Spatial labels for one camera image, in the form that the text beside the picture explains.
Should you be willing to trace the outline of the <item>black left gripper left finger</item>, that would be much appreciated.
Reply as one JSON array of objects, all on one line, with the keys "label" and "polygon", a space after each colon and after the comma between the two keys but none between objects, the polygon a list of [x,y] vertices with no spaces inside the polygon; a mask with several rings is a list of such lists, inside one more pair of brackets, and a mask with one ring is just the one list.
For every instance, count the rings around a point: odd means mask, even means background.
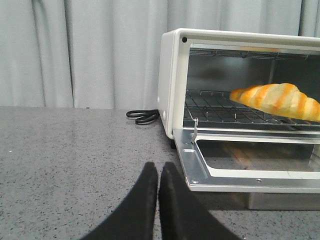
[{"label": "black left gripper left finger", "polygon": [[82,239],[152,240],[157,192],[158,172],[153,162],[147,162],[120,205]]}]

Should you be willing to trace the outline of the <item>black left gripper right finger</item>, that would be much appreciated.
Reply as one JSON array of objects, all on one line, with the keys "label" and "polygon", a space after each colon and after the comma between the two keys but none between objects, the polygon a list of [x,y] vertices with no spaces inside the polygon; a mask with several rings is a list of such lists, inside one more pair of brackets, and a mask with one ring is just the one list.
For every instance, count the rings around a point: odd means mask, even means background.
[{"label": "black left gripper right finger", "polygon": [[158,192],[163,240],[239,240],[200,203],[172,162],[163,166]]}]

